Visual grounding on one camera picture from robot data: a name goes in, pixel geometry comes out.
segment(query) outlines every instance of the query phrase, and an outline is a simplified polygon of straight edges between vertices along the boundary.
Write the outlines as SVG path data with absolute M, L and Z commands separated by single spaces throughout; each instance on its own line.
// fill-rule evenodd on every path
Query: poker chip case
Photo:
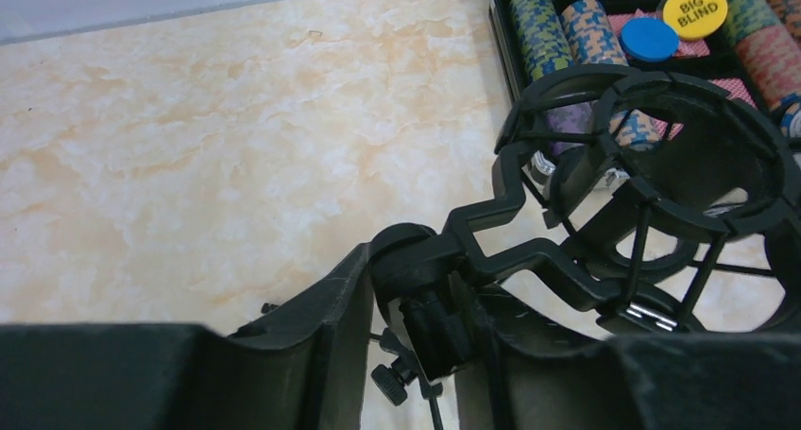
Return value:
M 552 0 L 557 14 L 579 0 Z M 597 0 L 611 18 L 619 14 L 632 14 L 636 10 L 657 11 L 662 0 Z M 520 99 L 523 90 L 532 82 L 526 70 L 526 58 L 521 50 L 516 32 L 512 0 L 492 0 L 490 20 L 499 48 L 503 70 L 512 101 Z M 628 58 L 628 64 L 642 71 L 665 71 L 686 74 L 710 81 L 719 79 L 739 79 L 744 84 L 754 105 L 763 113 L 779 123 L 781 117 L 772 113 L 771 107 L 760 93 L 758 84 L 749 77 L 743 62 L 732 46 L 728 32 L 721 28 L 705 38 L 708 54 L 701 57 L 671 58 L 662 62 L 646 62 Z

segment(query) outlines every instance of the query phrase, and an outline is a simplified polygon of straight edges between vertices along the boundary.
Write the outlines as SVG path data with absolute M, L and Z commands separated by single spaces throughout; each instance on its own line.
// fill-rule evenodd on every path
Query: black case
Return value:
M 522 91 L 531 83 L 526 76 L 520 46 L 512 26 L 509 9 L 510 0 L 492 0 L 490 18 L 501 53 L 503 70 L 509 85 L 512 101 L 518 100 Z M 561 13 L 576 0 L 553 0 L 556 12 Z M 608 15 L 630 14 L 637 9 L 655 11 L 661 0 L 599 0 Z M 643 71 L 673 71 L 707 80 L 714 78 L 739 78 L 745 84 L 757 107 L 767 113 L 767 107 L 753 80 L 742 68 L 734 50 L 724 41 L 721 30 L 706 38 L 710 54 L 707 57 L 671 59 L 660 63 L 630 60 L 630 64 Z

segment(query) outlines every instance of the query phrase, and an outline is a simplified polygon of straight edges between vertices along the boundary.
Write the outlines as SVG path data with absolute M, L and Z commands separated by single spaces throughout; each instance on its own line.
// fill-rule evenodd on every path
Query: beige marble table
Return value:
M 508 110 L 488 1 L 287 0 L 0 47 L 0 320 L 226 333 L 383 227 L 488 198 Z M 480 240 L 533 235 L 563 233 L 529 205 Z M 726 255 L 764 263 L 756 238 Z M 603 335 L 533 275 L 509 288 Z M 713 278 L 699 313 L 744 329 L 780 297 Z M 442 407 L 455 428 L 452 387 Z M 364 428 L 427 419 L 368 384 Z

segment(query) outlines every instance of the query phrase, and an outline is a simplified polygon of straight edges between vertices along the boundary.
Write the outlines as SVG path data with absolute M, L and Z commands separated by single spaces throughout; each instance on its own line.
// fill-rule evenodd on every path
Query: blue poker chip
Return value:
M 639 17 L 623 26 L 621 45 L 637 60 L 665 61 L 678 50 L 678 35 L 671 26 L 658 19 Z

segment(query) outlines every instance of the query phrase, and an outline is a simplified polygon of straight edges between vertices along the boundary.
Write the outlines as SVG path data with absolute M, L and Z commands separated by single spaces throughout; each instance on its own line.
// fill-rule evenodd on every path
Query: poker chip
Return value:
M 588 103 L 557 107 L 545 112 L 548 128 L 554 132 L 586 134 L 589 131 L 591 118 L 592 108 Z M 569 142 L 552 142 L 551 152 L 554 156 L 559 156 L 568 149 L 580 145 Z
M 728 13 L 721 28 L 730 45 L 769 26 L 781 26 L 781 21 L 765 0 L 726 0 Z
M 662 20 L 685 41 L 697 41 L 720 28 L 728 13 L 726 0 L 666 0 Z
M 534 81 L 573 65 L 571 48 L 551 0 L 511 0 L 512 21 L 526 72 Z
M 574 65 L 571 47 L 552 0 L 511 0 L 510 8 L 526 73 L 532 82 Z M 587 133 L 591 114 L 589 103 L 582 103 L 546 111 L 545 119 L 548 129 L 554 132 Z M 579 145 L 550 143 L 555 156 Z
M 559 16 L 576 62 L 628 65 L 606 11 L 598 0 L 579 0 Z
M 676 32 L 658 19 L 632 19 L 621 30 L 623 50 L 642 61 L 665 61 L 678 50 L 678 43 Z
M 734 46 L 771 111 L 781 111 L 801 94 L 801 49 L 784 26 L 767 26 Z
M 801 0 L 765 0 L 795 42 L 801 44 Z
M 618 37 L 598 0 L 574 2 L 562 11 L 559 18 L 578 64 L 607 63 L 628 66 Z M 612 118 L 610 132 L 617 129 L 623 117 L 624 114 L 621 113 Z M 633 111 L 615 140 L 620 146 L 645 150 L 658 144 L 660 137 L 648 115 Z
M 801 102 L 793 103 L 781 117 L 781 133 L 788 138 L 801 137 Z

